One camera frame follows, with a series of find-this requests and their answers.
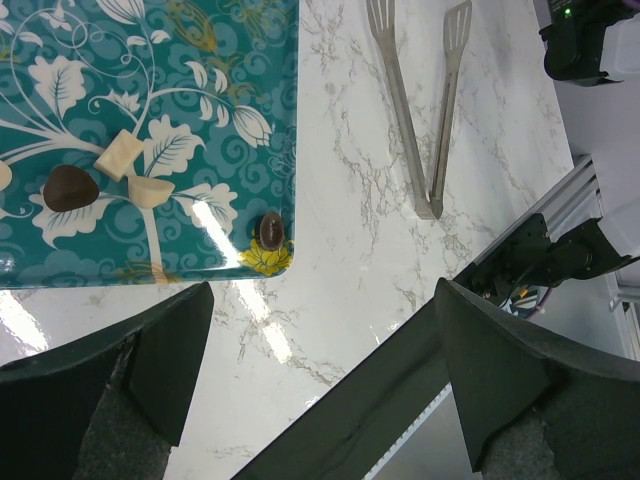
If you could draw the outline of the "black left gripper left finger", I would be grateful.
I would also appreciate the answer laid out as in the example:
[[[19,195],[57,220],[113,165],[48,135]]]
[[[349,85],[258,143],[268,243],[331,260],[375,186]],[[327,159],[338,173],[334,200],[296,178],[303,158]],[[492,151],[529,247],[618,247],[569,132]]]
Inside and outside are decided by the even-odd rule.
[[[179,445],[214,296],[193,285],[1,368],[4,479],[161,479]]]

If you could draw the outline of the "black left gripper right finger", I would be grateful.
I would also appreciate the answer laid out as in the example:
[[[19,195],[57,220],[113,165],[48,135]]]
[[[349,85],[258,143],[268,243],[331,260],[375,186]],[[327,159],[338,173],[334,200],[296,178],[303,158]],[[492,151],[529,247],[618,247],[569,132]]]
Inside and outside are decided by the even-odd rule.
[[[639,364],[440,279],[436,317],[471,468],[486,479],[636,479]]]

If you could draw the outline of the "metal tongs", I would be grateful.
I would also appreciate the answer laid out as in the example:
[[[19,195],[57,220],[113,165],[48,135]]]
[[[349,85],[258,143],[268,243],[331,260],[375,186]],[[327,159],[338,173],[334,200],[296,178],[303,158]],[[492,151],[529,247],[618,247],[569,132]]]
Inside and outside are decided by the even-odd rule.
[[[470,1],[367,1],[409,174],[415,213],[438,220]]]

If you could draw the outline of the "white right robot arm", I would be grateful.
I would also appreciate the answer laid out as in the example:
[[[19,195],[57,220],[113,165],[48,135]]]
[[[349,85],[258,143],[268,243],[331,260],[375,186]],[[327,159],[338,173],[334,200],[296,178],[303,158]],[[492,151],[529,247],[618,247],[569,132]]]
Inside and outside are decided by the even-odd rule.
[[[637,1],[548,0],[550,24],[539,31],[546,45],[544,69],[560,82],[581,87],[612,84],[601,65],[606,31],[639,14]]]

